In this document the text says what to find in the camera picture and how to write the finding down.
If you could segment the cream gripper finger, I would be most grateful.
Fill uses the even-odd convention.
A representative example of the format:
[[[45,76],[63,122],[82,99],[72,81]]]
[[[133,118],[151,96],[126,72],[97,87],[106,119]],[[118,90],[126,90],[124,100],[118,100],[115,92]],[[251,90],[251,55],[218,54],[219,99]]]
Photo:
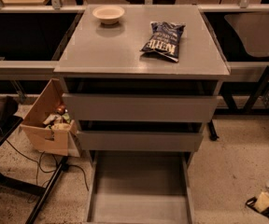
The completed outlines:
[[[265,211],[269,207],[269,192],[263,191],[260,193],[254,208],[259,212]]]

